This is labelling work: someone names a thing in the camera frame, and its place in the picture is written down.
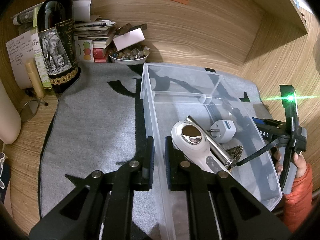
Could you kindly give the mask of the orange sleeve right forearm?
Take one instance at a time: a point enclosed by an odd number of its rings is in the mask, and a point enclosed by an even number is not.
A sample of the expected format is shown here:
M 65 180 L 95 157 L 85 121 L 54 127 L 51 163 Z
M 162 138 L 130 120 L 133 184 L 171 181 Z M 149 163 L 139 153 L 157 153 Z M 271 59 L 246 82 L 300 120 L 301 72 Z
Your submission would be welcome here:
M 306 165 L 306 172 L 296 178 L 290 194 L 284 195 L 283 223 L 295 232 L 312 210 L 312 168 Z

